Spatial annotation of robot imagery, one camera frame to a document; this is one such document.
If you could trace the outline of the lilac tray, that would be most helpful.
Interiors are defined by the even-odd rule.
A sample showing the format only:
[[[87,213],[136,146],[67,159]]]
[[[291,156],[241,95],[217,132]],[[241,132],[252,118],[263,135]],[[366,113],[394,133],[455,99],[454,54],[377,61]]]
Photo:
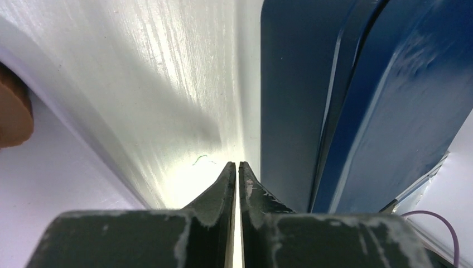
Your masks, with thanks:
[[[1,63],[27,85],[35,120],[28,141],[1,151],[2,267],[25,267],[63,212],[161,202],[133,154],[142,147],[134,134],[143,83],[120,70],[63,74],[45,56],[34,60],[1,48]]]

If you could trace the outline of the dark blue box lid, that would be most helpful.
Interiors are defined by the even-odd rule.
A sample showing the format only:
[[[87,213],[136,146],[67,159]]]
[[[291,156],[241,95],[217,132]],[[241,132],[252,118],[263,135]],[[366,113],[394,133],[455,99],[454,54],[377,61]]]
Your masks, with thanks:
[[[313,213],[376,213],[443,157],[472,110],[472,2],[389,1],[359,54]]]

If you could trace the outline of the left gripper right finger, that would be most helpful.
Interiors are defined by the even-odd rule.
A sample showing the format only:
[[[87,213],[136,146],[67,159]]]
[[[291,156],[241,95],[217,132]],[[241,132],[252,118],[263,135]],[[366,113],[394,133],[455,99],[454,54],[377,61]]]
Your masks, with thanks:
[[[393,214],[303,214],[239,165],[245,267],[454,267]]]

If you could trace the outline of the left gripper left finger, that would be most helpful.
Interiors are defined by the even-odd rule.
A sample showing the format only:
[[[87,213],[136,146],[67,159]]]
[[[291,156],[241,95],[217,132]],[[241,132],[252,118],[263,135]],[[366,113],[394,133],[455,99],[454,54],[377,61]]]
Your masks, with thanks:
[[[28,267],[231,267],[236,167],[179,210],[76,210],[46,228]]]

